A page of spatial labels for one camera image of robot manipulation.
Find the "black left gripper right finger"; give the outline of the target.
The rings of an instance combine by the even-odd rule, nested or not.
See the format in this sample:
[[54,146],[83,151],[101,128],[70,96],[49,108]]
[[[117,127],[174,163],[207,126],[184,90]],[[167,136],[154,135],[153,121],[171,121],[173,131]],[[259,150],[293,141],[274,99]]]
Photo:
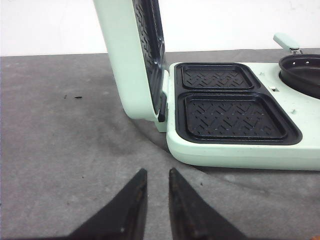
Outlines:
[[176,168],[169,171],[169,215],[174,240],[246,240],[208,205]]

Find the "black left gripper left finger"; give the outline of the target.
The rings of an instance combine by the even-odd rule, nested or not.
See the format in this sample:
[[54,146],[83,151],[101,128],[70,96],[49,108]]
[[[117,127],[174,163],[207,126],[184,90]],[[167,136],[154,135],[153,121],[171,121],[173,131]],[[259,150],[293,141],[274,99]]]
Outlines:
[[69,235],[70,240],[142,240],[148,209],[147,170],[140,169],[122,190]]

